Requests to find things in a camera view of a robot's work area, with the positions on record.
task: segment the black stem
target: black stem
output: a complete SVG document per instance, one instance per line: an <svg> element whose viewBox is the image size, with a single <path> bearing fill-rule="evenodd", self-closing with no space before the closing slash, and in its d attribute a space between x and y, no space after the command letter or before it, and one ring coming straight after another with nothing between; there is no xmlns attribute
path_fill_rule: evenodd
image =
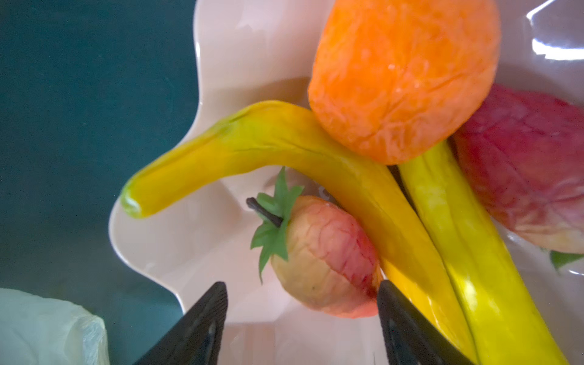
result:
<svg viewBox="0 0 584 365"><path fill-rule="evenodd" d="M280 226L282 225L282 222L284 220L281 217L278 217L277 215L268 212L267 209L265 209L264 207L262 207L259 204L257 199L247 198L245 200L245 203L248 205L248 207L250 209L253 209L257 213L259 213L259 214L263 215L264 217L266 217L267 219L269 219L270 222L272 222L276 227L280 228Z"/></svg>

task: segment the dark green table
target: dark green table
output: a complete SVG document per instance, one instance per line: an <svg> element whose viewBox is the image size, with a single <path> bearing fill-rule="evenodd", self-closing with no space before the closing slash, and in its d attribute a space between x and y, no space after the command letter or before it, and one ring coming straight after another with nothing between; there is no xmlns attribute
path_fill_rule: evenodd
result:
<svg viewBox="0 0 584 365"><path fill-rule="evenodd" d="M0 3L0 287L69 300L130 364L181 316L107 237L133 172L197 109L194 0Z"/></svg>

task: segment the white plastic bag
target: white plastic bag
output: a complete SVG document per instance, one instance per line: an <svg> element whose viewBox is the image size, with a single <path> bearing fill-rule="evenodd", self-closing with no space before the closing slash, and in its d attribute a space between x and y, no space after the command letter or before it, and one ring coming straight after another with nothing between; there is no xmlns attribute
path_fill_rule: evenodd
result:
<svg viewBox="0 0 584 365"><path fill-rule="evenodd" d="M109 365L103 320L68 301L0 288L0 365Z"/></svg>

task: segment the fake orange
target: fake orange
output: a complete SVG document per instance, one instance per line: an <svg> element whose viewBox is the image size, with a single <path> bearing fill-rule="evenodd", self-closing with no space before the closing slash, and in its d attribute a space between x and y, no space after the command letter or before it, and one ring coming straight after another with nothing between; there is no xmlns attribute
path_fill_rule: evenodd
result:
<svg viewBox="0 0 584 365"><path fill-rule="evenodd" d="M400 164L480 107L499 43L494 0L337 0L318 46L310 106L344 146Z"/></svg>

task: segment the green plastic leaf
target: green plastic leaf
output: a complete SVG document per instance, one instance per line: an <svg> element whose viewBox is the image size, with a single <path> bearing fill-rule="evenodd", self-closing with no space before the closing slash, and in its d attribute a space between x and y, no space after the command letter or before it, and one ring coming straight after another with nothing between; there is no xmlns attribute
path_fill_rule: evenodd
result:
<svg viewBox="0 0 584 365"><path fill-rule="evenodd" d="M286 183L286 168L282 167L278 177L276 178L276 190L274 192L274 199L276 204L281 204L283 207L286 201L286 196L288 195L288 184Z"/></svg>
<svg viewBox="0 0 584 365"><path fill-rule="evenodd" d="M282 167L276 178L276 189L274 196L271 197L264 193L259 193L256 200L268 212L282 218L282 225L276 227L270 220L261 213L258 216L263 220L262 225L256 229L252 238L251 248L261 247L262 252L259 255L259 278L262 281L262 271L267 265L272 255L277 255L283 260L288 261L288 249L286 247L286 233L292 208L296 199L304 190L303 186L294 186L288 190L286 183L286 168Z"/></svg>
<svg viewBox="0 0 584 365"><path fill-rule="evenodd" d="M273 242L278 235L278 228L274 226L270 221L265 221L261 226L256 229L256 232L252 238L251 248L263 247L269 245Z"/></svg>
<svg viewBox="0 0 584 365"><path fill-rule="evenodd" d="M284 202L284 211L282 214L284 215L284 219L290 219L290 215L292 214L292 208L294 207L294 203L296 203L296 199L302 194L304 190L304 186L294 186L292 189L288 191L288 195L286 196L286 201Z"/></svg>
<svg viewBox="0 0 584 365"><path fill-rule="evenodd" d="M279 217L282 215L283 208L276 203L276 199L274 199L274 197L269 196L266 193L259 193L256 199L258 200L258 203L268 212Z"/></svg>
<svg viewBox="0 0 584 365"><path fill-rule="evenodd" d="M578 261L583 257L584 255L579 253L563 253L558 251L550 251L550 260L556 270L559 270L561 267L569 263Z"/></svg>
<svg viewBox="0 0 584 365"><path fill-rule="evenodd" d="M264 246L262 249L262 252L259 254L259 281L263 284L263 279L262 279L262 271L264 269L264 267L266 267L267 262L270 260L270 257L272 256L272 254L270 253L269 249L266 249L267 247Z"/></svg>

